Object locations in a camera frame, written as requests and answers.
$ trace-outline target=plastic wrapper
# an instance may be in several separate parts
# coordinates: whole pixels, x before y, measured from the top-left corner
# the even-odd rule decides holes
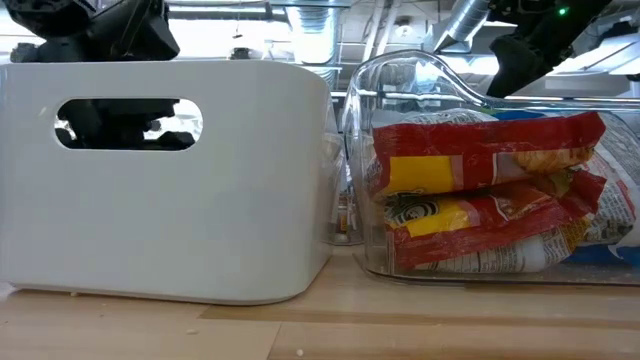
[[[401,123],[373,130],[366,184],[374,198],[440,194],[550,174],[591,157],[596,113],[468,124]]]
[[[538,272],[566,259],[589,226],[584,218],[511,245],[416,266],[418,270],[452,273]]]
[[[492,114],[509,120],[554,115],[558,114],[522,111]],[[640,265],[640,224],[637,224],[640,171],[636,163],[636,159],[640,159],[640,143],[624,122],[611,114],[598,115],[607,130],[596,146],[594,156],[580,168],[606,178],[607,183],[600,197],[598,213],[568,262]]]
[[[408,114],[400,119],[400,123],[408,124],[476,124],[480,122],[498,121],[495,117],[470,109],[449,109],[435,113]]]
[[[500,247],[559,232],[566,248],[566,255],[554,259],[559,262],[584,237],[605,181],[582,170],[563,171],[473,192],[393,197],[387,200],[385,224],[394,261],[411,268],[474,253],[490,258],[495,256],[489,251],[500,252]],[[497,263],[478,261],[468,271],[504,271]],[[541,269],[533,262],[529,265]],[[436,264],[433,269],[442,268]]]

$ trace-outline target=wooden table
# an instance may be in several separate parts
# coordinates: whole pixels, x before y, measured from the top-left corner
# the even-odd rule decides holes
[[[259,307],[0,285],[0,360],[640,358],[640,289],[398,285],[365,275],[354,250]]]

